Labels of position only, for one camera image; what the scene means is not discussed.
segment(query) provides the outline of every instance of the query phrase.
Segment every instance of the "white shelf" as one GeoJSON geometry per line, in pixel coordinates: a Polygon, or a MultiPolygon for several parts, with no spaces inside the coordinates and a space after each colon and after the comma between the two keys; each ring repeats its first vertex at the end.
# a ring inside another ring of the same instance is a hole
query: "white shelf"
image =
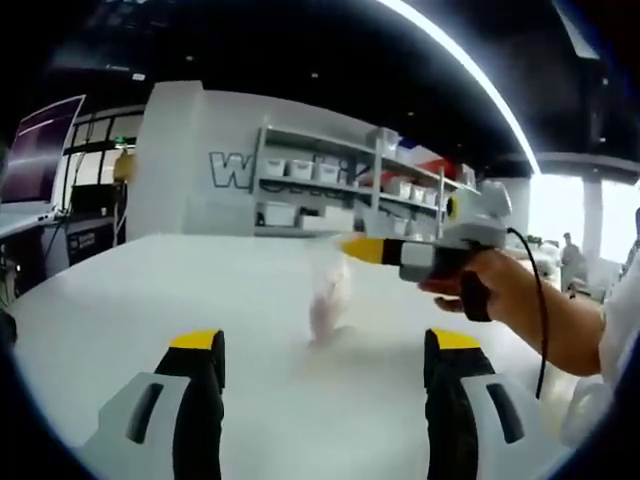
{"type": "Polygon", "coordinates": [[[338,138],[326,137],[315,133],[295,130],[291,128],[267,127],[265,144],[283,145],[286,147],[311,150],[318,153],[327,153],[336,156],[367,156],[373,163],[375,148],[360,145],[338,138]]]}
{"type": "Polygon", "coordinates": [[[298,227],[276,227],[276,226],[256,226],[256,237],[283,237],[283,238],[316,238],[330,237],[350,232],[339,232],[330,230],[303,230],[298,227]]]}
{"type": "Polygon", "coordinates": [[[426,203],[414,202],[413,200],[407,200],[406,198],[400,198],[389,193],[380,193],[380,201],[389,201],[395,204],[404,205],[406,207],[417,208],[420,210],[426,210],[435,214],[438,211],[437,207],[427,205],[426,203]]]}
{"type": "Polygon", "coordinates": [[[352,187],[340,183],[325,183],[317,180],[302,180],[293,177],[261,177],[260,183],[270,183],[279,185],[293,185],[296,187],[315,188],[320,190],[330,190],[333,192],[345,192],[356,195],[373,195],[373,191],[366,187],[352,187]]]}
{"type": "MultiPolygon", "coordinates": [[[[354,195],[361,195],[361,196],[367,196],[367,197],[371,197],[373,195],[373,190],[367,187],[352,187],[349,185],[341,185],[339,183],[323,183],[323,182],[318,182],[317,180],[302,180],[299,178],[292,178],[292,177],[262,177],[260,178],[260,183],[267,183],[272,185],[292,185],[296,187],[307,187],[310,189],[328,190],[333,192],[344,192],[344,193],[350,193],[354,195]]],[[[413,200],[400,198],[395,195],[391,195],[389,193],[380,192],[380,200],[393,202],[396,205],[403,205],[405,207],[425,210],[430,213],[435,213],[438,211],[436,207],[427,205],[426,203],[414,202],[413,200]]]]}
{"type": "MultiPolygon", "coordinates": [[[[359,157],[360,161],[369,161],[373,163],[376,155],[375,148],[367,145],[348,142],[338,138],[317,135],[315,133],[305,132],[291,128],[282,128],[268,126],[266,129],[266,144],[283,145],[290,148],[299,148],[300,150],[311,150],[318,153],[327,153],[336,156],[359,157]]],[[[395,158],[382,157],[382,168],[391,172],[397,172],[408,177],[416,179],[429,179],[435,182],[440,180],[439,176],[433,172],[418,168],[413,165],[407,165],[395,158]]],[[[460,183],[444,179],[445,187],[450,190],[458,188],[469,188],[460,183]]]]}
{"type": "MultiPolygon", "coordinates": [[[[429,172],[423,168],[418,168],[413,165],[407,165],[406,163],[401,162],[400,160],[396,160],[394,158],[382,157],[382,168],[384,170],[389,170],[393,172],[400,173],[402,175],[406,175],[407,177],[417,178],[417,179],[425,179],[428,178],[435,182],[440,181],[440,177],[433,173],[429,172]]],[[[466,188],[472,191],[476,191],[471,187],[467,187],[466,185],[462,185],[461,183],[454,182],[445,177],[444,179],[445,188],[449,188],[450,190],[457,190],[458,188],[466,188]]]]}

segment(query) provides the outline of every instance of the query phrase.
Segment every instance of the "monitor screen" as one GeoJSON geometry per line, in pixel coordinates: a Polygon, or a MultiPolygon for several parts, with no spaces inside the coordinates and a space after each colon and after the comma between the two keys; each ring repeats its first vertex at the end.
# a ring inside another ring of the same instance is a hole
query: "monitor screen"
{"type": "Polygon", "coordinates": [[[51,202],[64,145],[84,95],[54,103],[24,118],[7,159],[2,203],[51,202]]]}

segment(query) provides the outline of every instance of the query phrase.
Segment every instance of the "black ceiling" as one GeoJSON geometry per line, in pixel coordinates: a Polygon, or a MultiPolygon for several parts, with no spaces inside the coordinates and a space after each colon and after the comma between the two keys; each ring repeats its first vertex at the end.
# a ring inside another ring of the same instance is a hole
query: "black ceiling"
{"type": "MultiPolygon", "coordinates": [[[[575,54],[549,1],[408,3],[480,65],[534,150],[640,159],[636,114],[620,79],[604,62],[575,54]]],[[[88,110],[144,103],[156,81],[198,78],[205,88],[298,100],[385,125],[495,175],[522,169],[499,160],[521,149],[477,82],[375,0],[113,0],[92,7],[56,49],[30,108],[78,93],[88,93],[88,110]]]]}

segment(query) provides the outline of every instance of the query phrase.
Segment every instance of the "white tabletop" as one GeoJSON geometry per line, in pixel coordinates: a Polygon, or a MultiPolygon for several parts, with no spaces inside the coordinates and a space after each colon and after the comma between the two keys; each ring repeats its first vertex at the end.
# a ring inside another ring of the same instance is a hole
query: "white tabletop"
{"type": "Polygon", "coordinates": [[[309,348],[308,245],[147,237],[18,299],[16,355],[52,426],[82,444],[102,405],[137,372],[152,372],[173,337],[205,328],[224,329],[227,341],[225,478],[424,478],[422,342],[430,327],[474,335],[496,370],[533,389],[539,356],[504,325],[442,313],[396,269],[353,260],[342,317],[351,328],[309,348]]]}
{"type": "Polygon", "coordinates": [[[52,219],[53,214],[50,213],[0,213],[0,239],[45,225],[52,219]]]}

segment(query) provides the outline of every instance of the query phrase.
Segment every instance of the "red object on shelf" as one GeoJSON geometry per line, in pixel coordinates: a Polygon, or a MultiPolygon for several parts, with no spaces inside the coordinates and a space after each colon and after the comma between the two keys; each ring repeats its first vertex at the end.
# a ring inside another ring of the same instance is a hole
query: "red object on shelf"
{"type": "Polygon", "coordinates": [[[449,180],[456,179],[456,165],[446,158],[440,158],[438,160],[432,160],[430,162],[418,164],[416,165],[416,167],[423,168],[428,172],[435,173],[436,175],[440,175],[440,169],[444,168],[445,177],[447,177],[449,180]]]}
{"type": "MultiPolygon", "coordinates": [[[[444,168],[444,176],[446,178],[450,180],[456,179],[457,170],[455,163],[445,158],[417,163],[414,165],[414,167],[421,168],[436,175],[440,175],[440,168],[444,168]]],[[[386,185],[389,181],[391,181],[392,178],[395,177],[404,177],[404,175],[394,172],[382,172],[382,175],[380,176],[380,185],[386,185]]],[[[361,180],[361,185],[370,187],[371,185],[373,185],[373,178],[371,176],[363,178],[361,180]]]]}

